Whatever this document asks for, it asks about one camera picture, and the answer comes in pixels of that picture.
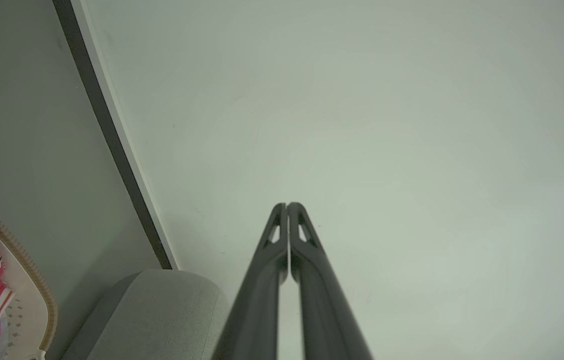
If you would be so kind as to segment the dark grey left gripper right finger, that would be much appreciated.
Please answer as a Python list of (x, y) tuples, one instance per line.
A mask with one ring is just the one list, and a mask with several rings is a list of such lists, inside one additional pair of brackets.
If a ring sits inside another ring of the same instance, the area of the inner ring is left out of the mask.
[(288, 205), (289, 264), (298, 284), (306, 360), (371, 360), (353, 315), (304, 205)]

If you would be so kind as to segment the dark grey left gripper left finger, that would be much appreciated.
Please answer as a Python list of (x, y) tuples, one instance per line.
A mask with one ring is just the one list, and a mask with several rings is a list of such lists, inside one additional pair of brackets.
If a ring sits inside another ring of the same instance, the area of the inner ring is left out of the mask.
[(280, 285), (289, 271), (286, 203), (273, 207), (212, 355), (214, 360), (276, 360)]

